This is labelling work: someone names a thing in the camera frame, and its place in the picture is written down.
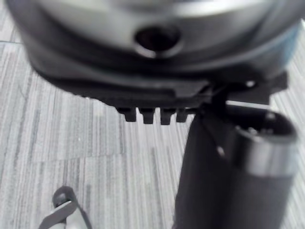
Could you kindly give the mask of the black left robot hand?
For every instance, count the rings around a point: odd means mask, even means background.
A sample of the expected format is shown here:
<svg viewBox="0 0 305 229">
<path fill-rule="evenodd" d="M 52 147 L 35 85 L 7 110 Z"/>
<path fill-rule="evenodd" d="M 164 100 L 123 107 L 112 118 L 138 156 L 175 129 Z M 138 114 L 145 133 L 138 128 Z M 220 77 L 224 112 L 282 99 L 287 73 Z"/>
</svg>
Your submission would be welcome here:
<svg viewBox="0 0 305 229">
<path fill-rule="evenodd" d="M 145 124 L 191 123 L 175 229 L 278 229 L 297 130 L 287 88 L 302 0 L 7 0 L 31 67 Z"/>
</svg>

